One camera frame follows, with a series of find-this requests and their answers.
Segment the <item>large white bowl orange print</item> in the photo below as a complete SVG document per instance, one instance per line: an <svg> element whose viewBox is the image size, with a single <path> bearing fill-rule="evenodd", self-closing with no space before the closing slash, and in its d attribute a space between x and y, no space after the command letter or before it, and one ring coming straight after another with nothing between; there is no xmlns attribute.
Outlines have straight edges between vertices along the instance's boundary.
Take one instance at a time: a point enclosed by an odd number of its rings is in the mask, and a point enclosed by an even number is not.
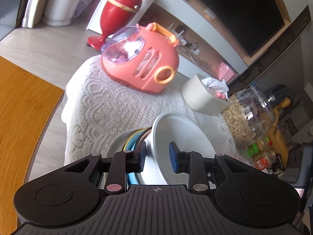
<svg viewBox="0 0 313 235"><path fill-rule="evenodd" d="M181 151L195 151L205 158L213 158L215 150L207 136L190 119L176 112L164 112L153 122L144 140L146 158L143 171L137 175L144 185L187 185L188 175L172 170L169 144L175 142Z"/></svg>

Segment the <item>blue enamel bowl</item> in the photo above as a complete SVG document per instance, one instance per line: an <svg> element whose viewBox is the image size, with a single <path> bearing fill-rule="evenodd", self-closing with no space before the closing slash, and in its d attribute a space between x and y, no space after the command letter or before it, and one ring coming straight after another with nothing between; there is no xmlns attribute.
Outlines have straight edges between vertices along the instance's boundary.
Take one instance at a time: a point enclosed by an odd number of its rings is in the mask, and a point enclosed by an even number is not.
<svg viewBox="0 0 313 235"><path fill-rule="evenodd" d="M146 158L146 142L144 141L151 132L151 127L145 129L139 139L136 141L131 151L126 153L126 171L128 185L139 185L139 179L136 174L143 171Z"/></svg>

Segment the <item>yellow rimmed plate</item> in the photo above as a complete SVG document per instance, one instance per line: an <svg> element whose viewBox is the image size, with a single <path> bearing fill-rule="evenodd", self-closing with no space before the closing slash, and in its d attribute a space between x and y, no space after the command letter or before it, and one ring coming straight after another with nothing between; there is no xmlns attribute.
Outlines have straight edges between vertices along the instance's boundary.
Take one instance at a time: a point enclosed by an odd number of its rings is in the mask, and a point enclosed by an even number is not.
<svg viewBox="0 0 313 235"><path fill-rule="evenodd" d="M136 141L139 139L141 134L145 131L145 128L138 129L137 131L133 132L130 138L126 141L123 151L131 151L133 149L133 146L135 145Z"/></svg>

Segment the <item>black television screen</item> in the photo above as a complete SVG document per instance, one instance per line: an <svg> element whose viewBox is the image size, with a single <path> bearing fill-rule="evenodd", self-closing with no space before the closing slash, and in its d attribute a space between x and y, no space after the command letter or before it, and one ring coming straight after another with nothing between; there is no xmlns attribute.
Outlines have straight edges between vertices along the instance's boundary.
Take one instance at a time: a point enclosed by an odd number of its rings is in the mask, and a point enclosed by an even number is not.
<svg viewBox="0 0 313 235"><path fill-rule="evenodd" d="M254 55L283 26L275 0L201 0L233 34L249 55Z"/></svg>

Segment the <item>white lace tablecloth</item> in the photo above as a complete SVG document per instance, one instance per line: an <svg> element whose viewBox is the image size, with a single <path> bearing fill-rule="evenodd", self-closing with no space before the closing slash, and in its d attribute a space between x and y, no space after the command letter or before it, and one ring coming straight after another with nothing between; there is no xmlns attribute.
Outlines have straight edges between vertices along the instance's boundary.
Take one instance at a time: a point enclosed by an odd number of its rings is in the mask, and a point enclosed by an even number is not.
<svg viewBox="0 0 313 235"><path fill-rule="evenodd" d="M237 158L239 152L223 117L191 110L181 86L170 83L160 94L147 94L113 81L101 57L86 60L66 86L62 121L67 128L65 165L91 153L106 155L113 140L129 129L146 128L164 112L180 113L207 136L217 153Z"/></svg>

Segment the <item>small snack jar red label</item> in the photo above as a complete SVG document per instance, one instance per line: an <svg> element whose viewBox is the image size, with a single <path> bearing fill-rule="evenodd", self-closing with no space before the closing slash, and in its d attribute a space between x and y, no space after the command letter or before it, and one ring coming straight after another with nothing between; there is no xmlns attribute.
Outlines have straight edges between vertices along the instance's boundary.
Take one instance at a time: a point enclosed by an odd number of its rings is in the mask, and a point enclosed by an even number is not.
<svg viewBox="0 0 313 235"><path fill-rule="evenodd" d="M262 150L253 157L254 166L258 170L281 169L284 170L284 164L281 154L276 154L273 150Z"/></svg>

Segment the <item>stainless steel bowl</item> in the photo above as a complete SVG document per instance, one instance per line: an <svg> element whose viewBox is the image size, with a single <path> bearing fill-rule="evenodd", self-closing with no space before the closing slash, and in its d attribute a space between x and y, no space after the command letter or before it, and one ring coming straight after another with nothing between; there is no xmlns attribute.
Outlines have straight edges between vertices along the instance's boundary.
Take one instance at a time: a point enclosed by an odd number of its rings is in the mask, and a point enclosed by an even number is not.
<svg viewBox="0 0 313 235"><path fill-rule="evenodd" d="M112 158L116 152L122 151L126 141L130 138L133 132L137 131L138 129L129 129L119 136L117 136L109 146L108 151L105 154L105 158Z"/></svg>

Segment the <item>red vase shaped bin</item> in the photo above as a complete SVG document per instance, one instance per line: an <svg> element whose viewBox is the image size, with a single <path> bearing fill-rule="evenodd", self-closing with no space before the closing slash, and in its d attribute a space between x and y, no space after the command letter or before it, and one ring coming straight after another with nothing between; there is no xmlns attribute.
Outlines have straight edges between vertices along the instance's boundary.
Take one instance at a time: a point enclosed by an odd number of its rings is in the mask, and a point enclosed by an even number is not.
<svg viewBox="0 0 313 235"><path fill-rule="evenodd" d="M90 36L87 46L100 50L106 38L127 25L139 12L143 0L107 0L100 18L101 36Z"/></svg>

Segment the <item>wooden table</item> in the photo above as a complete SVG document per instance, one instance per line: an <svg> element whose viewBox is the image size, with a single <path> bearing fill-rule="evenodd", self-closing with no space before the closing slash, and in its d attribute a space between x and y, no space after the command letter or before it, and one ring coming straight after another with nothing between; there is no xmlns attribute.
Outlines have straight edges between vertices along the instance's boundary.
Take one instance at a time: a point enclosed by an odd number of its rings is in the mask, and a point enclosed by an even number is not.
<svg viewBox="0 0 313 235"><path fill-rule="evenodd" d="M17 228L15 192L24 184L64 91L1 58L1 234Z"/></svg>

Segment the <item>pink toy carrier case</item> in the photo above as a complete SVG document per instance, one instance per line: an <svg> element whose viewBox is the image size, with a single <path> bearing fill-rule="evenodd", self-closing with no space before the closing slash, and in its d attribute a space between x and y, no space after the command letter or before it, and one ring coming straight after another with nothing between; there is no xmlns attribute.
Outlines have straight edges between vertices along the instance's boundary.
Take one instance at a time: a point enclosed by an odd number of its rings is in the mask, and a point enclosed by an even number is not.
<svg viewBox="0 0 313 235"><path fill-rule="evenodd" d="M158 94L178 70L178 45L179 39L155 22L124 27L104 45L102 68L120 84Z"/></svg>

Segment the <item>white rectangular tissue box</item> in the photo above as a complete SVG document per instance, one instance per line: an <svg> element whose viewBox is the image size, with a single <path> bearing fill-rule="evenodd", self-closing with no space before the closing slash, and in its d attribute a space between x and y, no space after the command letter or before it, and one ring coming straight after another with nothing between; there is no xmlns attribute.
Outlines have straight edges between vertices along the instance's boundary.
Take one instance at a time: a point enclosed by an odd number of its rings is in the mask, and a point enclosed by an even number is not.
<svg viewBox="0 0 313 235"><path fill-rule="evenodd" d="M203 83L204 76L194 75L181 89L181 94L187 106L193 111L211 116L217 116L229 107L230 103L216 97L216 92Z"/></svg>

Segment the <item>glass jar of peanuts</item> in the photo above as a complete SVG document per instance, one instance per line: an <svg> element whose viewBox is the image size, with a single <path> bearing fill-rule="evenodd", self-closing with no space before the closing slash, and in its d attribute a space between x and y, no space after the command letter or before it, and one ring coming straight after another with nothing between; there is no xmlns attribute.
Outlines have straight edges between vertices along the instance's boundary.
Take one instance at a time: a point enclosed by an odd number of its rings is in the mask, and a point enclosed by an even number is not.
<svg viewBox="0 0 313 235"><path fill-rule="evenodd" d="M239 91L227 99L229 107L222 116L238 147L248 147L268 133L276 118L271 107L274 100L274 95L266 97L257 87Z"/></svg>

